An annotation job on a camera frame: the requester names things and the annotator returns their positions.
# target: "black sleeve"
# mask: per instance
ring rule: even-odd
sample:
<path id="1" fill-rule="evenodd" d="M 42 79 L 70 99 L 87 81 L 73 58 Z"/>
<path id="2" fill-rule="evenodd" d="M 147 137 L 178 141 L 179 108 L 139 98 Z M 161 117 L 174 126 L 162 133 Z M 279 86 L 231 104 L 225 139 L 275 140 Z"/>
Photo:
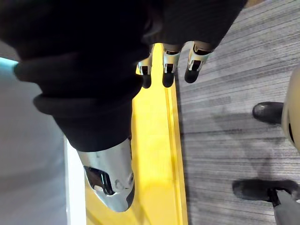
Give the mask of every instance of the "black sleeve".
<path id="1" fill-rule="evenodd" d="M 130 136 L 136 63 L 146 14 L 133 1 L 0 0 L 0 39 L 21 62 L 15 74 L 39 85 L 37 109 L 52 115 L 73 147 L 99 151 Z"/>

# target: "metal fingertip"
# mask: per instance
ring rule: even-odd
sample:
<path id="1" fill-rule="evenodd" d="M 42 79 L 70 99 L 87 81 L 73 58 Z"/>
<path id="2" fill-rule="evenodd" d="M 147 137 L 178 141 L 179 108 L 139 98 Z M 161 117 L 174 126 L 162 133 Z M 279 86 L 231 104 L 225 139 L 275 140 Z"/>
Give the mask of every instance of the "metal fingertip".
<path id="1" fill-rule="evenodd" d="M 163 85 L 169 88 L 174 83 L 174 73 L 164 73 L 163 74 Z"/>
<path id="2" fill-rule="evenodd" d="M 151 80 L 151 75 L 142 75 L 143 83 L 142 86 L 147 89 L 151 86 L 152 80 Z"/>

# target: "white wall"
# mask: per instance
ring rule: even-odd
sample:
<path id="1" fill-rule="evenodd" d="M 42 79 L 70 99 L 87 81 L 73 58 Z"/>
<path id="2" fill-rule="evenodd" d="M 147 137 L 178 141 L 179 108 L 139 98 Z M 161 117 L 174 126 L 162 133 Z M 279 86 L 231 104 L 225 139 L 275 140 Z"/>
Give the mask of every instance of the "white wall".
<path id="1" fill-rule="evenodd" d="M 67 224 L 63 134 L 11 67 L 0 59 L 0 225 Z"/>

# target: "black fabric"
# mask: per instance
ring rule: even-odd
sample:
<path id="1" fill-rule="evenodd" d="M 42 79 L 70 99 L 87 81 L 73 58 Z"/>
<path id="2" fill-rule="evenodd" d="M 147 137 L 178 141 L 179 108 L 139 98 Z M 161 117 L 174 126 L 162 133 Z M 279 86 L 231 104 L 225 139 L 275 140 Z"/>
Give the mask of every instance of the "black fabric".
<path id="1" fill-rule="evenodd" d="M 247 0 L 175 0 L 164 9 L 163 29 L 148 44 L 203 41 L 216 48 Z"/>
<path id="2" fill-rule="evenodd" d="M 0 0 L 0 39 L 21 57 L 16 76 L 41 88 L 38 110 L 54 117 L 77 150 L 99 151 L 131 135 L 132 98 L 143 82 L 136 63 L 149 55 L 142 41 L 215 47 L 245 3 Z M 163 29 L 142 40 L 150 15 Z"/>

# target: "beige object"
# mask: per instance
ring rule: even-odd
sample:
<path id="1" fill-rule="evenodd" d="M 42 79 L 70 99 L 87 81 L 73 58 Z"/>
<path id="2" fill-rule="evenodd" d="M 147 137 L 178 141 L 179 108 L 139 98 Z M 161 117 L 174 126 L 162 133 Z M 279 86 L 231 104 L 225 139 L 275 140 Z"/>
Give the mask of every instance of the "beige object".
<path id="1" fill-rule="evenodd" d="M 264 0 L 249 0 L 247 2 L 247 4 L 245 5 L 245 8 L 249 8 L 251 6 L 255 6 L 255 5 L 259 4 L 259 3 L 262 3 L 263 1 Z"/>
<path id="2" fill-rule="evenodd" d="M 282 129 L 290 142 L 300 150 L 300 65 L 294 69 L 282 113 Z"/>

